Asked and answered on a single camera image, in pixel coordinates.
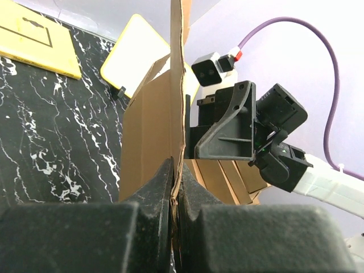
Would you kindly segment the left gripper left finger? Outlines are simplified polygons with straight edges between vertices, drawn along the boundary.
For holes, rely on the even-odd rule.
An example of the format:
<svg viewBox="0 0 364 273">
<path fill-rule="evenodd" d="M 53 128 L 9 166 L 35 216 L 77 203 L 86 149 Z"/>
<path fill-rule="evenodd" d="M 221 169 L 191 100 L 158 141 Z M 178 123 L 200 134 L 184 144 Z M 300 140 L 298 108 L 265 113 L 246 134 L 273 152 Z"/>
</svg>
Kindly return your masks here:
<svg viewBox="0 0 364 273">
<path fill-rule="evenodd" d="M 1 215 L 2 272 L 168 272 L 173 160 L 125 201 L 24 204 Z"/>
</svg>

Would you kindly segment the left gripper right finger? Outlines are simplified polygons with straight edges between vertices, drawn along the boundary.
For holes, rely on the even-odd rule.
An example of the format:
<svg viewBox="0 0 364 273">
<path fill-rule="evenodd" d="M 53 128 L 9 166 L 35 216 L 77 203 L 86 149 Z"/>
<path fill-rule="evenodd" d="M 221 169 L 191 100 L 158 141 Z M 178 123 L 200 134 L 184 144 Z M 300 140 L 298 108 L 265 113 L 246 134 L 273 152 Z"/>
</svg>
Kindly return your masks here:
<svg viewBox="0 0 364 273">
<path fill-rule="evenodd" d="M 183 168 L 183 272 L 357 272 L 331 215 L 310 205 L 226 205 Z"/>
</svg>

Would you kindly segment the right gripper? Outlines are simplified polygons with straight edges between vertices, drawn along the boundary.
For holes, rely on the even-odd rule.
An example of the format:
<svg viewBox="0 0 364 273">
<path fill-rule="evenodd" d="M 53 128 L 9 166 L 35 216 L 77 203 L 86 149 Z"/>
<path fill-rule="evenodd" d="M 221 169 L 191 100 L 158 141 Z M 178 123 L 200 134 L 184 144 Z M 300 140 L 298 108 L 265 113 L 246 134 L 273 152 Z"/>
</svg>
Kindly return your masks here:
<svg viewBox="0 0 364 273">
<path fill-rule="evenodd" d="M 256 85 L 241 81 L 197 100 L 197 106 L 198 125 L 192 127 L 186 94 L 185 159 L 247 162 L 265 182 L 294 190 L 309 163 L 303 150 L 285 140 L 308 114 L 286 89 L 275 84 L 257 99 Z"/>
</svg>

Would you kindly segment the cardboard box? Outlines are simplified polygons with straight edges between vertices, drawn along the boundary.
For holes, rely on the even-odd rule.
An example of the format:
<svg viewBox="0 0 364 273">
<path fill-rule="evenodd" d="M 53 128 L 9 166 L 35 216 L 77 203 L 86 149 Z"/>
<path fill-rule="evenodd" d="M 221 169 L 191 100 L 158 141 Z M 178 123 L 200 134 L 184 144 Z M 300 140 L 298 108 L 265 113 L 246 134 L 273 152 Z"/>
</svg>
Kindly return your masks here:
<svg viewBox="0 0 364 273">
<path fill-rule="evenodd" d="M 184 44 L 191 1 L 171 1 L 170 52 L 146 73 L 123 115 L 119 200 L 123 201 L 173 159 L 176 201 L 185 150 Z"/>
</svg>

